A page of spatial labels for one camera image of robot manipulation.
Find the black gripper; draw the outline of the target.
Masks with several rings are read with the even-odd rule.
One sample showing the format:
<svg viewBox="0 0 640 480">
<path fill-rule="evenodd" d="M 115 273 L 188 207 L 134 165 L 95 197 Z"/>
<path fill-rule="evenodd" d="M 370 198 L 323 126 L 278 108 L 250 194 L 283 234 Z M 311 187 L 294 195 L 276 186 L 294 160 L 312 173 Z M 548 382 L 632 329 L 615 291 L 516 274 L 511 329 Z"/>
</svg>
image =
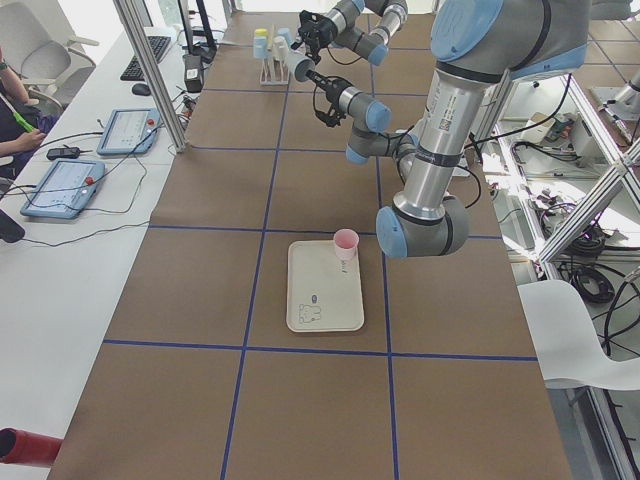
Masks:
<svg viewBox="0 0 640 480">
<path fill-rule="evenodd" d="M 342 119 L 346 118 L 346 114 L 340 107 L 340 96 L 348 88 L 348 81 L 338 76 L 324 76 L 315 71 L 308 70 L 306 77 L 315 84 L 312 106 L 315 116 L 329 128 L 339 126 Z M 330 107 L 326 112 L 316 107 L 316 91 L 320 88 L 325 92 L 325 97 L 329 101 Z"/>
<path fill-rule="evenodd" d="M 333 41 L 333 21 L 321 14 L 303 10 L 299 14 L 298 35 L 292 49 L 306 46 L 305 55 L 314 63 L 321 61 L 320 51 Z"/>
</svg>

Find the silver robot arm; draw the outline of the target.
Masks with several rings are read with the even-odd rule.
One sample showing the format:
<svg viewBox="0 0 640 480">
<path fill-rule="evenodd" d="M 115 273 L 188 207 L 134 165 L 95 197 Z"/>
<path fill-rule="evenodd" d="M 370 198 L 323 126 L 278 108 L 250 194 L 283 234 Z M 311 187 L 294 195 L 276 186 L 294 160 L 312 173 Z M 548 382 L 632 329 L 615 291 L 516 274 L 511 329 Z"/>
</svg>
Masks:
<svg viewBox="0 0 640 480">
<path fill-rule="evenodd" d="M 370 31 L 363 31 L 356 25 L 365 9 L 380 17 L 378 24 Z M 337 45 L 379 66 L 388 55 L 392 36 L 402 29 L 407 17 L 408 7 L 403 0 L 343 0 L 325 14 L 303 10 L 299 14 L 300 26 L 291 49 L 304 46 L 305 55 L 318 64 L 321 60 L 320 51 Z"/>
<path fill-rule="evenodd" d="M 324 15 L 303 12 L 288 64 L 298 81 L 321 88 L 327 125 L 353 120 L 346 154 L 363 163 L 394 159 L 404 185 L 376 217 L 382 251 L 392 258 L 455 252 L 469 232 L 468 212 L 448 187 L 486 90 L 503 78 L 544 79 L 571 72 L 586 56 L 587 1 L 448 1 L 430 35 L 436 60 L 422 119 L 412 133 L 388 131 L 391 112 L 342 78 L 316 71 L 319 53 L 345 47 L 380 64 L 405 23 L 402 1 L 342 1 Z"/>
</svg>

